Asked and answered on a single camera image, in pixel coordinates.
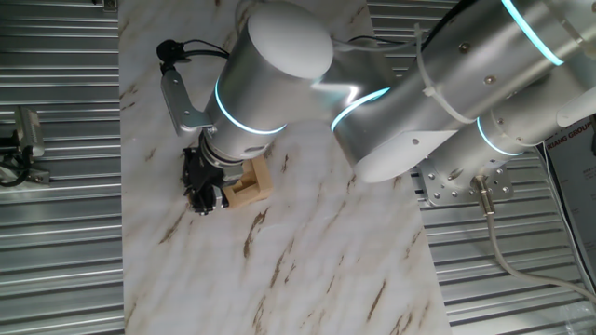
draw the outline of gray cable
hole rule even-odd
[[[347,42],[343,42],[340,40],[336,40],[335,38],[332,38],[333,43],[341,48],[336,48],[338,51],[352,51],[352,50],[358,50],[358,51],[369,51],[369,52],[389,52],[389,51],[397,51],[397,50],[402,50],[406,47],[413,47],[416,45],[415,41],[412,41],[410,43],[405,43],[402,45],[398,45],[398,46],[390,46],[390,47],[365,47],[365,46],[360,46],[360,45],[355,45],[352,43],[347,43]]]
[[[488,223],[488,235],[491,238],[491,245],[493,246],[494,256],[496,257],[496,261],[498,261],[498,263],[503,267],[503,269],[505,269],[511,275],[513,275],[519,279],[523,279],[523,280],[534,281],[537,283],[548,284],[548,285],[556,285],[556,286],[562,287],[562,288],[569,288],[569,289],[581,294],[582,296],[586,297],[592,303],[596,303],[595,295],[593,295],[586,289],[581,288],[577,285],[574,285],[570,282],[567,282],[567,281],[564,281],[561,279],[557,279],[557,278],[543,276],[543,275],[528,275],[528,274],[525,274],[523,272],[520,272],[520,271],[512,268],[511,265],[509,265],[507,263],[507,261],[505,260],[505,258],[503,257],[503,254],[501,253],[501,250],[499,249],[499,246],[496,242],[496,232],[494,230],[494,215],[487,214],[486,221]]]

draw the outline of black cable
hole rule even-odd
[[[468,9],[472,5],[474,5],[478,0],[461,0],[457,5],[451,8],[450,11],[445,14],[445,16],[437,23],[435,28],[430,31],[430,34],[427,37],[427,40],[423,43],[422,49],[424,50],[430,41],[440,32],[440,30],[449,23],[453,18],[457,15],[461,14],[464,10]]]
[[[9,169],[11,171],[17,171],[17,172],[28,170],[27,167],[17,167],[17,166],[13,166],[12,164],[7,164],[7,163],[4,163],[4,162],[0,162],[0,168],[6,168],[6,169]]]
[[[402,45],[402,44],[406,44],[406,42],[398,42],[398,41],[391,41],[385,38],[381,38],[381,37],[375,37],[375,36],[366,36],[366,35],[360,35],[360,36],[356,36],[353,38],[350,38],[347,42],[353,42],[359,39],[372,39],[375,41],[379,41],[379,42],[385,42],[385,43],[389,43],[389,44],[397,44],[397,45]]]
[[[160,66],[161,73],[164,74],[166,71],[173,69],[174,64],[176,64],[179,61],[190,61],[189,59],[187,59],[187,57],[191,57],[191,56],[216,56],[216,57],[221,57],[221,58],[227,60],[229,57],[229,54],[225,54],[221,51],[214,51],[214,50],[185,51],[182,54],[178,55],[178,57],[176,57],[174,59],[164,61],[164,63],[161,64],[161,66]]]
[[[226,54],[226,55],[228,55],[228,56],[230,55],[230,53],[229,53],[229,52],[227,52],[227,51],[225,51],[225,49],[223,49],[222,47],[218,47],[218,46],[214,45],[213,43],[209,43],[209,42],[207,42],[207,41],[203,41],[203,40],[201,40],[201,39],[192,39],[192,40],[188,40],[188,41],[186,41],[186,42],[183,42],[183,45],[187,45],[187,44],[189,44],[189,43],[193,43],[193,42],[202,43],[202,44],[204,44],[204,45],[207,45],[207,46],[210,46],[210,47],[215,47],[216,49],[218,49],[218,50],[222,51],[224,54]]]
[[[19,186],[27,180],[27,177],[29,177],[29,170],[21,172],[19,177],[17,177],[17,179],[15,179],[14,181],[9,181],[9,182],[0,181],[0,186],[2,186],[2,187]]]
[[[21,169],[21,173],[20,173],[19,177],[17,177],[17,179],[15,179],[14,181],[8,181],[8,182],[0,181],[1,187],[19,186],[24,181],[27,180],[27,177],[29,177],[29,169],[31,168],[31,155],[32,154],[33,154],[32,147],[27,147],[27,148],[25,148],[25,150],[23,150],[22,158],[17,160],[19,163],[22,163],[22,167],[18,167],[19,169]]]

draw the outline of metal mounting bracket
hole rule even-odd
[[[176,70],[168,70],[161,77],[161,91],[166,99],[171,122],[174,124],[178,136],[199,128],[213,126],[206,113],[193,107],[188,98],[183,78]]]
[[[29,170],[27,181],[49,186],[49,171],[32,168]]]
[[[117,0],[102,0],[104,12],[117,12],[118,1]]]
[[[478,203],[479,198],[476,190],[471,186],[471,181],[467,189],[455,187],[454,183],[437,173],[429,159],[420,162],[417,170],[423,181],[424,198],[430,205],[452,206]],[[513,197],[513,185],[504,166],[491,170],[486,183],[489,185],[489,192],[494,201],[509,200]]]

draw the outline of metal slats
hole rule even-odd
[[[39,113],[50,187],[0,189],[0,334],[124,332],[117,14],[0,0],[0,134]]]
[[[403,42],[414,40],[415,23],[429,32],[456,3],[368,2],[374,33]],[[406,48],[387,54],[386,59],[400,77],[413,63],[415,50]],[[516,157],[507,163],[507,169],[514,198],[495,204],[502,252],[517,269],[581,283],[575,249],[538,155]],[[496,263],[478,205],[434,208],[424,201],[422,181],[416,173],[413,182],[420,194],[428,243],[454,335],[568,334],[568,324],[580,328],[595,324],[593,316],[578,312],[585,302],[576,293],[521,281]]]

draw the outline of metal plate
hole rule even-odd
[[[470,186],[468,189],[455,188],[454,185],[439,176],[432,160],[426,159],[417,167],[423,181],[426,200],[433,206],[477,204],[478,195]],[[487,176],[486,183],[494,201],[509,200],[513,197],[513,185],[505,168],[495,168]]]

